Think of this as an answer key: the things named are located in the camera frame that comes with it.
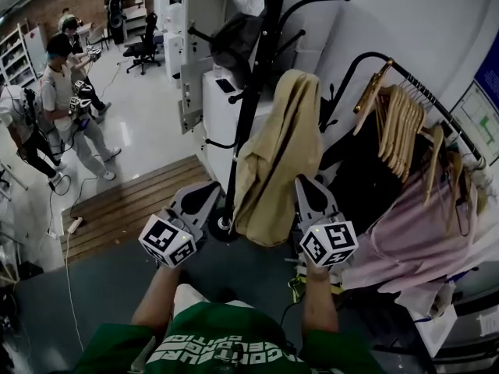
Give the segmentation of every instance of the power strip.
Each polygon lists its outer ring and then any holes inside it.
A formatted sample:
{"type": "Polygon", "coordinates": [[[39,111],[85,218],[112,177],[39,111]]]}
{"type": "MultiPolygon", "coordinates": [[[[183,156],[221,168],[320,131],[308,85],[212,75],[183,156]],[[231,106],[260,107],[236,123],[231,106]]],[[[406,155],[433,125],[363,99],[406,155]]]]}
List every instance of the power strip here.
{"type": "Polygon", "coordinates": [[[78,219],[75,219],[75,221],[73,221],[73,223],[71,224],[71,226],[69,226],[68,233],[74,234],[74,232],[81,225],[82,222],[83,222],[83,218],[82,217],[78,217],[78,219]]]}

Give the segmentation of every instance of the beige jacket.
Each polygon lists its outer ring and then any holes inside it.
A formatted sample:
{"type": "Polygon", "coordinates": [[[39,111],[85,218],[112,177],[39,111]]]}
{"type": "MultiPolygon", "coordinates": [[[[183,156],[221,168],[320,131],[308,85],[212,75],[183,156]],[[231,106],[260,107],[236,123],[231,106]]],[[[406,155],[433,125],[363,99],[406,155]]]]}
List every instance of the beige jacket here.
{"type": "Polygon", "coordinates": [[[233,223],[257,244],[271,247],[289,236],[295,178],[314,177],[322,157],[319,108],[319,79],[291,69],[279,80],[265,126],[242,146],[233,223]]]}

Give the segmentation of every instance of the blue sign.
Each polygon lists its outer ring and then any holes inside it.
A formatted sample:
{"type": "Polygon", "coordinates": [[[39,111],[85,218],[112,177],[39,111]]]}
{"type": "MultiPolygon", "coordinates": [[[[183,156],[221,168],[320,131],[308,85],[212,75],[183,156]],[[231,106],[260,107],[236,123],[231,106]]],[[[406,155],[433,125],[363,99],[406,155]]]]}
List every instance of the blue sign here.
{"type": "Polygon", "coordinates": [[[475,81],[499,110],[499,33],[475,75],[475,81]]]}

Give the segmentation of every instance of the black coat rack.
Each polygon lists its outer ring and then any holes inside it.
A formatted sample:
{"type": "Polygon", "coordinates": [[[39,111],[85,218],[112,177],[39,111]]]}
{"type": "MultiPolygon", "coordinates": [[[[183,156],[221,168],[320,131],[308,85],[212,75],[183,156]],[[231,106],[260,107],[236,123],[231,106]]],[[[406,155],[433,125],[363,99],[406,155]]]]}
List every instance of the black coat rack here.
{"type": "MultiPolygon", "coordinates": [[[[278,43],[281,37],[282,29],[286,23],[286,20],[290,17],[300,7],[313,2],[328,2],[335,0],[302,0],[294,4],[283,16],[281,16],[282,3],[284,0],[264,0],[265,2],[265,12],[264,21],[260,30],[260,41],[258,43],[257,54],[255,57],[255,63],[253,66],[253,71],[251,72],[248,86],[243,90],[243,92],[237,96],[232,96],[229,98],[229,102],[234,104],[237,100],[242,99],[241,103],[241,113],[239,116],[237,130],[235,133],[235,141],[229,146],[225,146],[220,143],[216,143],[213,140],[206,140],[206,143],[213,144],[219,148],[234,148],[234,157],[232,159],[232,166],[230,177],[228,180],[227,195],[225,197],[225,207],[221,210],[216,210],[213,216],[210,218],[211,233],[218,239],[230,239],[229,234],[231,227],[232,212],[234,206],[234,196],[235,196],[235,167],[237,165],[237,157],[239,151],[244,143],[250,137],[251,128],[253,126],[253,120],[255,118],[255,112],[257,111],[258,101],[264,84],[271,73],[272,64],[274,63],[275,57],[282,53],[283,48],[288,47],[293,41],[301,37],[305,32],[300,30],[296,36],[294,36],[290,41],[286,42],[283,47],[278,51],[278,43]]],[[[238,61],[243,60],[246,65],[247,61],[242,58],[236,51],[233,51],[224,45],[218,43],[213,37],[209,37],[206,34],[202,34],[193,27],[189,28],[189,34],[198,36],[199,38],[206,40],[215,45],[217,49],[226,50],[229,54],[233,55],[238,61]]]]}
{"type": "MultiPolygon", "coordinates": [[[[366,58],[369,57],[377,57],[381,58],[385,62],[392,61],[391,67],[395,69],[398,73],[404,76],[413,86],[415,86],[418,91],[424,95],[427,100],[442,114],[442,116],[448,121],[448,124],[454,128],[454,130],[459,134],[462,140],[465,142],[466,146],[472,151],[472,154],[475,156],[477,160],[482,158],[480,152],[476,149],[473,142],[469,139],[468,135],[462,131],[461,126],[452,118],[452,115],[444,108],[444,106],[440,103],[440,101],[414,76],[412,76],[406,69],[402,68],[393,58],[390,58],[384,54],[376,53],[374,51],[367,52],[359,55],[355,60],[353,60],[350,65],[349,70],[347,71],[345,78],[343,78],[342,84],[340,85],[338,92],[334,96],[333,101],[331,102],[331,115],[335,108],[338,106],[338,102],[341,100],[343,93],[345,92],[346,87],[348,86],[350,79],[352,78],[354,72],[357,69],[357,65],[366,58]]],[[[326,128],[332,123],[326,123],[325,121],[320,124],[319,129],[322,133],[326,130],[326,128]]]]}

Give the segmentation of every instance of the black office chair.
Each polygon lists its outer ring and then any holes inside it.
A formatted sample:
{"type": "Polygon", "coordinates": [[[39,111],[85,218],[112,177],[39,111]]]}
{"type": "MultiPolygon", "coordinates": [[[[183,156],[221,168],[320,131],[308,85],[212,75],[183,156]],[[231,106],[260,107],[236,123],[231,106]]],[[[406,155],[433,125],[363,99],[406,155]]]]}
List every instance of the black office chair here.
{"type": "Polygon", "coordinates": [[[141,34],[140,38],[142,41],[135,44],[126,44],[126,51],[123,53],[123,57],[135,57],[133,60],[133,65],[130,66],[126,73],[129,73],[131,68],[135,68],[138,65],[142,66],[142,72],[140,75],[144,75],[143,65],[145,63],[156,63],[157,66],[161,64],[154,59],[156,54],[156,44],[153,42],[154,29],[156,29],[157,15],[152,12],[146,17],[146,33],[141,34]]]}

